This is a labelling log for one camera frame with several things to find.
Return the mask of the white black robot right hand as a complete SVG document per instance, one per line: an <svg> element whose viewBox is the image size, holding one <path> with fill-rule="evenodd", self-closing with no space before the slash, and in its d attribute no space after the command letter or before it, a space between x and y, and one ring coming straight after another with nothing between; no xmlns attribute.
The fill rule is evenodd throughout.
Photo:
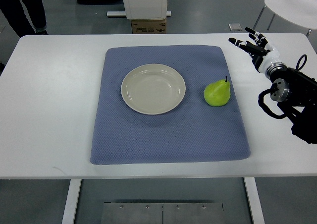
<svg viewBox="0 0 317 224"><path fill-rule="evenodd" d="M245 30L249 33L248 36L253 40L253 43L235 38L229 38L228 41L251 57L257 72L265 73L271 64L278 62L279 52L262 33L248 27Z"/></svg>

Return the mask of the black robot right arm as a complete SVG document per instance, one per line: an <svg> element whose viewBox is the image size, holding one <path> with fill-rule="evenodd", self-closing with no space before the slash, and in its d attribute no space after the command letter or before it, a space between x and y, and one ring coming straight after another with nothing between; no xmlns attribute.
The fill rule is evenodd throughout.
<svg viewBox="0 0 317 224"><path fill-rule="evenodd" d="M298 68L288 68L283 63L274 63L264 71L272 82L262 91L258 104L263 111L275 119L288 118L292 123L292 134L309 144L317 143L317 82ZM264 103L265 95L277 102L283 114L275 114Z"/></svg>

